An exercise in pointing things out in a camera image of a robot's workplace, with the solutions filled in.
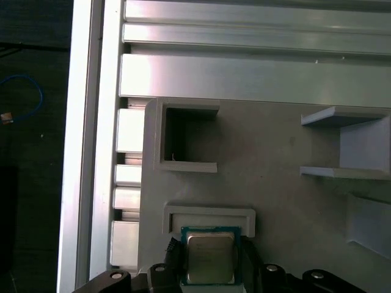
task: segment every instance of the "screw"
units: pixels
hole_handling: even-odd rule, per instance
[[[319,272],[313,272],[311,274],[312,277],[314,277],[315,279],[323,279],[324,278],[324,275],[322,275],[321,273]]]
[[[266,269],[269,271],[269,272],[275,272],[276,270],[278,270],[278,268],[273,265],[273,264],[270,264],[266,267]]]
[[[111,275],[111,278],[113,278],[113,279],[119,279],[120,277],[122,277],[122,274],[121,274],[121,273],[113,273],[113,274]]]

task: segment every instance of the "rectangular opening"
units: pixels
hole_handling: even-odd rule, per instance
[[[216,110],[166,108],[164,160],[213,162],[208,141],[216,133]]]

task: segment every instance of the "aluminum frame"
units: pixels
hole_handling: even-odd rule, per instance
[[[58,293],[72,292],[89,280],[101,2],[78,0],[73,6],[57,267]]]

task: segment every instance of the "blue cable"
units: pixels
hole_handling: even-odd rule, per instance
[[[17,116],[15,118],[12,118],[12,119],[8,119],[8,120],[3,120],[2,122],[8,122],[8,121],[20,121],[20,120],[24,120],[24,119],[27,119],[31,116],[33,116],[42,106],[42,102],[43,102],[43,92],[42,92],[42,89],[41,87],[38,85],[38,82],[36,82],[35,80],[33,80],[30,76],[28,75],[25,75],[25,74],[16,74],[16,75],[11,75],[11,76],[8,76],[6,78],[4,78],[2,81],[0,81],[0,85],[2,84],[5,84],[7,81],[10,81],[11,79],[16,79],[16,78],[24,78],[24,79],[28,79],[29,81],[31,81],[35,87],[37,88],[38,92],[39,92],[39,95],[40,95],[40,101],[38,103],[38,105],[34,108],[34,110],[32,110],[31,112],[27,113],[27,114],[24,114],[24,115],[20,115],[20,116]]]

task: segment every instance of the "dark floor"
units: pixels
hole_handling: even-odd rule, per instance
[[[72,1],[39,3],[0,1],[0,43],[69,48]],[[18,172],[17,193],[12,194],[17,200],[13,267],[0,276],[0,292],[56,290],[68,66],[68,52],[22,50],[0,57],[0,81],[11,74],[28,74],[45,95],[33,117],[11,125],[0,123],[1,173],[10,167]],[[0,85],[0,114],[25,114],[38,101],[38,92],[28,81]],[[1,188],[0,195],[0,207],[10,208],[4,199],[9,195]],[[11,218],[2,224],[12,224]]]

